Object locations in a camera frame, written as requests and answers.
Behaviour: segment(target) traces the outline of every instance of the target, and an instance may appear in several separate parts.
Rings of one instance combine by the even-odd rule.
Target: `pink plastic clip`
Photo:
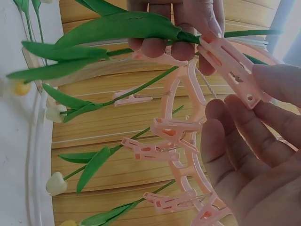
[[[208,43],[202,38],[197,47],[201,55],[221,74],[246,107],[253,109],[260,100],[271,97],[256,84],[252,75],[253,63],[225,38]]]
[[[173,212],[193,208],[192,203],[187,201],[195,198],[196,196],[196,190],[192,189],[172,197],[146,192],[144,193],[143,198],[152,203],[158,212]]]
[[[136,89],[138,87],[139,86],[136,86],[136,87],[130,88],[128,90],[124,90],[124,91],[121,91],[119,93],[115,93],[113,95],[112,99],[116,99],[116,98],[120,97],[121,95],[126,94],[130,91],[133,91],[134,89]],[[114,103],[114,106],[118,107],[118,106],[122,106],[122,105],[144,103],[144,102],[148,102],[148,101],[151,101],[151,100],[152,100],[152,97],[135,97],[134,95],[130,95],[130,96],[124,98],[124,99],[116,101]]]
[[[150,130],[154,135],[177,144],[186,151],[198,153],[198,149],[193,144],[182,139],[182,136],[184,132],[201,131],[202,127],[203,125],[200,122],[155,118]]]
[[[127,148],[131,148],[135,153],[135,159],[140,161],[178,161],[180,158],[179,153],[170,153],[160,151],[164,148],[162,145],[145,145],[130,138],[123,138],[121,144]]]
[[[223,219],[225,216],[231,214],[231,210],[228,207],[225,207],[221,210],[214,207],[212,204],[216,199],[217,195],[216,193],[213,193],[206,205],[191,222],[191,226],[211,226],[218,220]]]
[[[163,64],[163,65],[178,66],[178,67],[182,67],[182,66],[185,66],[188,64],[188,61],[176,60],[171,55],[168,55],[165,53],[159,57],[150,58],[150,57],[147,57],[146,55],[144,55],[141,50],[135,51],[134,53],[132,53],[132,59],[147,60],[149,62],[159,63],[159,64]]]

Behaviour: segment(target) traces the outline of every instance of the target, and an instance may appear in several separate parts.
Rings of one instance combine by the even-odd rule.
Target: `green stem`
[[[28,33],[29,33],[30,41],[33,41],[33,39],[32,39],[32,30],[31,30],[30,20],[29,20],[29,15],[27,13],[25,13],[25,17],[26,17],[26,23],[27,23],[27,28],[28,28]]]
[[[81,172],[82,170],[84,170],[86,168],[87,165],[84,165],[83,167],[75,170],[74,172],[72,172],[71,174],[67,175],[64,177],[64,180],[68,180],[70,177],[74,176],[75,174]]]
[[[249,30],[249,31],[236,31],[236,32],[225,32],[224,37],[242,37],[251,35],[271,35],[271,34],[282,34],[280,30]]]
[[[38,19],[38,24],[39,24],[39,30],[40,30],[40,35],[41,35],[41,41],[44,43],[44,37],[43,37],[43,31],[42,31],[42,25],[41,25],[41,20],[40,20],[40,14],[38,11],[36,11],[37,19]]]
[[[246,58],[248,58],[249,60],[251,60],[253,64],[268,65],[265,62],[263,62],[263,61],[261,61],[259,59],[256,59],[255,57],[252,57],[252,56],[250,56],[248,54],[245,54],[245,53],[243,53],[243,54],[245,55]]]
[[[132,94],[134,94],[134,93],[137,93],[137,92],[141,91],[142,89],[145,89],[146,87],[150,86],[151,84],[153,84],[153,83],[159,81],[160,79],[164,78],[164,77],[167,76],[169,73],[171,73],[171,72],[173,72],[174,70],[176,70],[177,68],[178,68],[178,66],[173,66],[173,67],[171,67],[170,69],[168,69],[166,72],[164,72],[164,73],[162,73],[161,75],[157,76],[156,78],[150,80],[149,82],[143,84],[142,86],[140,86],[140,87],[138,87],[138,88],[136,88],[136,89],[134,89],[134,90],[132,90],[132,91],[126,93],[126,94],[123,94],[123,95],[119,96],[118,98],[115,98],[114,100],[111,100],[111,101],[108,101],[108,102],[106,102],[106,103],[103,103],[102,105],[103,105],[103,106],[109,106],[109,105],[112,105],[113,103],[115,103],[115,102],[118,101],[118,100],[121,100],[121,99],[123,99],[123,98],[126,98],[126,97],[128,97],[128,96],[130,96],[130,95],[132,95]]]
[[[122,54],[127,54],[127,53],[132,53],[133,50],[131,50],[130,48],[122,48],[122,49],[118,49],[115,51],[111,51],[107,53],[108,57],[113,57],[113,56],[118,56],[118,55],[122,55]]]

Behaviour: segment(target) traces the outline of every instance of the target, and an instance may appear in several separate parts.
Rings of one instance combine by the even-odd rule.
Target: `white wall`
[[[45,40],[53,43],[63,33],[57,0],[42,4],[40,12]],[[38,39],[32,6],[31,19]],[[39,154],[34,153],[35,130],[44,119],[44,106],[39,110],[40,94],[34,84],[24,97],[3,91],[8,73],[27,68],[21,52],[21,41],[26,37],[13,0],[0,0],[0,221],[4,226],[39,226],[40,222],[52,226],[52,203],[45,191],[50,176],[52,123],[45,120],[42,148]],[[39,111],[42,117],[37,120]]]

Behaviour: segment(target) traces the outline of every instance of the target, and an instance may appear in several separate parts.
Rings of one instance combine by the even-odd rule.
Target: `tulip bud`
[[[67,111],[64,105],[56,105],[46,110],[45,116],[48,120],[56,123],[62,123],[67,114],[61,114],[61,112]]]
[[[64,193],[68,189],[68,184],[64,181],[64,177],[61,172],[55,172],[46,183],[46,191],[51,196]]]
[[[31,83],[24,84],[24,80],[8,80],[5,89],[14,96],[24,96],[31,87]]]

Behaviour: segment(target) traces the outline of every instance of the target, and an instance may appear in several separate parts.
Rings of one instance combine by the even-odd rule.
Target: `pink hanger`
[[[187,192],[189,193],[193,188],[190,185],[188,176],[194,178],[198,186],[204,192],[204,194],[213,194],[214,190],[207,180],[205,174],[202,171],[202,168],[198,161],[198,150],[195,147],[196,144],[196,134],[197,131],[201,130],[200,120],[205,116],[205,106],[207,104],[202,90],[199,86],[197,77],[196,77],[196,64],[197,60],[191,60],[187,66],[179,67],[173,73],[170,73],[166,78],[166,83],[164,85],[164,92],[169,92],[170,95],[163,96],[161,99],[161,118],[156,119],[154,124],[151,126],[151,131],[155,134],[158,133],[168,133],[172,130],[175,130],[177,134],[175,140],[170,141],[170,139],[163,141],[168,147],[176,147],[176,145],[184,147],[187,166],[184,166],[180,160],[178,161],[169,161],[169,167],[174,175],[175,180],[177,181],[178,186],[182,190],[182,201],[174,201],[174,197],[166,197],[161,195],[156,195],[152,198],[148,197],[148,200],[152,202],[158,211],[163,210],[178,210],[179,208],[190,208],[194,206],[197,211],[201,211],[204,207],[203,203],[197,199],[187,197]],[[192,102],[192,113],[189,115],[188,120],[179,121],[173,120],[172,110],[173,102],[176,94],[177,87],[179,83],[182,82],[184,87],[187,90],[188,96]],[[168,151],[169,153],[177,153],[177,150],[172,148]],[[225,207],[224,203],[218,199],[217,196],[214,197],[214,204],[219,207]],[[222,226],[218,222],[220,218],[215,218],[216,221],[213,223],[214,226]]]
[[[140,161],[178,161],[180,158],[179,153],[164,151],[171,147],[167,142],[146,145],[130,138],[123,138],[121,144],[132,149],[135,159]]]
[[[195,144],[184,140],[182,136],[187,131],[201,131],[202,127],[203,125],[200,122],[155,118],[150,130],[154,135],[158,135],[173,144],[179,145],[185,150],[198,153],[198,149],[195,147]]]
[[[133,60],[147,60],[149,62],[154,62],[162,65],[172,65],[182,67],[188,64],[188,61],[179,61],[174,59],[171,55],[163,54],[156,58],[150,58],[142,53],[141,50],[132,53]]]
[[[231,210],[228,207],[222,209],[214,207],[213,203],[216,199],[217,195],[213,193],[206,205],[191,222],[191,226],[211,226],[213,223],[231,214]]]
[[[196,190],[191,189],[190,191],[182,192],[181,194],[172,197],[146,192],[144,193],[143,198],[152,203],[158,212],[174,212],[193,208],[190,200],[196,196]]]
[[[197,47],[200,54],[221,74],[246,107],[253,109],[260,100],[271,97],[256,84],[252,75],[253,63],[225,38],[208,43],[202,38]]]

